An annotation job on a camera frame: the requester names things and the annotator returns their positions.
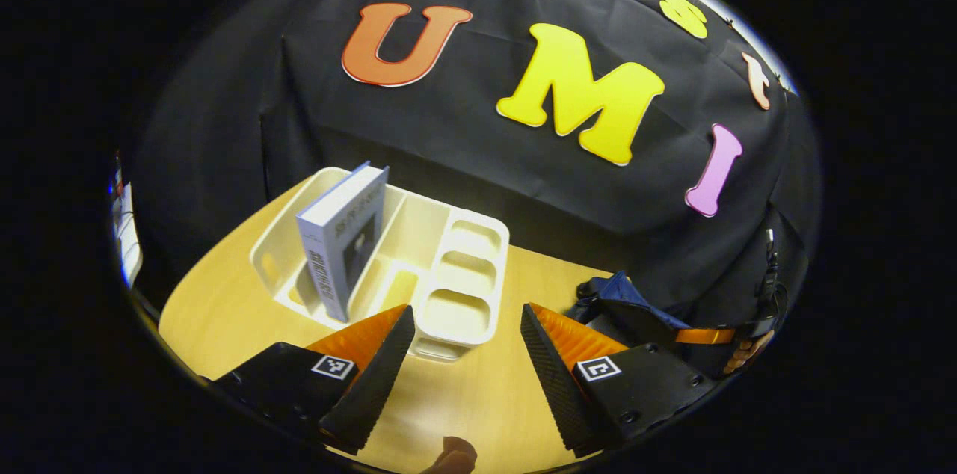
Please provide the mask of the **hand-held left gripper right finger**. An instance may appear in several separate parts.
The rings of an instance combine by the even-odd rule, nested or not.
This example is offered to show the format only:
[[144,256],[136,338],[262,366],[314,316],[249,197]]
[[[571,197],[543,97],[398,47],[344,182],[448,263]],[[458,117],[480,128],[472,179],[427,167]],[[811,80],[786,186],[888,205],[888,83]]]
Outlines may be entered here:
[[565,448],[578,458],[639,443],[717,382],[655,342],[625,345],[527,303],[522,337]]

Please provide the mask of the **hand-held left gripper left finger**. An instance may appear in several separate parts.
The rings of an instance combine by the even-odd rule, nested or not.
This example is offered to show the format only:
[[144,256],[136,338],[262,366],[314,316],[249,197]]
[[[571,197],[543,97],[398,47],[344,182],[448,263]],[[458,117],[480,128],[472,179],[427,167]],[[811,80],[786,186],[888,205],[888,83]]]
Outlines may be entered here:
[[355,455],[385,407],[414,332],[413,307],[399,304],[307,347],[275,342],[213,386],[285,434]]

